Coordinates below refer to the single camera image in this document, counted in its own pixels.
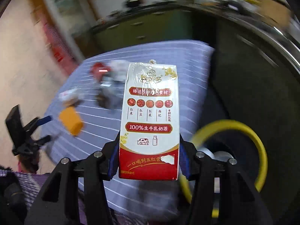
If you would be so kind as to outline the person's left hand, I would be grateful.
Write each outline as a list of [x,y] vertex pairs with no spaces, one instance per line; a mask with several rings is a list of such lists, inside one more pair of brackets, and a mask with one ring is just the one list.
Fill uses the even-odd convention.
[[40,152],[33,155],[18,155],[18,172],[36,174],[39,169]]

